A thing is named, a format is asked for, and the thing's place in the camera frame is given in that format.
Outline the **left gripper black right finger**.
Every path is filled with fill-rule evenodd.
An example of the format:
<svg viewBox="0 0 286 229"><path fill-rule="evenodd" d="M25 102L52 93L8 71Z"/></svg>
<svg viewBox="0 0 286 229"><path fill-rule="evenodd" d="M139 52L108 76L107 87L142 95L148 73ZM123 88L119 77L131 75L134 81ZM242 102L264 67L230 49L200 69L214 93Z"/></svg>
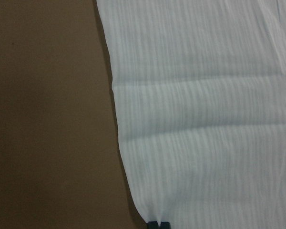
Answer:
<svg viewBox="0 0 286 229"><path fill-rule="evenodd" d="M170 223L169 222L161 222L160 229L170 229Z"/></svg>

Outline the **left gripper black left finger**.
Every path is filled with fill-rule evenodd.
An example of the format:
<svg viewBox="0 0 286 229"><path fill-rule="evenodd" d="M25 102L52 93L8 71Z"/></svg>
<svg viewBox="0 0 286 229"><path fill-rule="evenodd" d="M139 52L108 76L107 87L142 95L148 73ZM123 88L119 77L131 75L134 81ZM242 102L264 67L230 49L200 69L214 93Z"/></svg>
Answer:
<svg viewBox="0 0 286 229"><path fill-rule="evenodd" d="M159 225L157 221L149 221L147 222L148 229L159 229Z"/></svg>

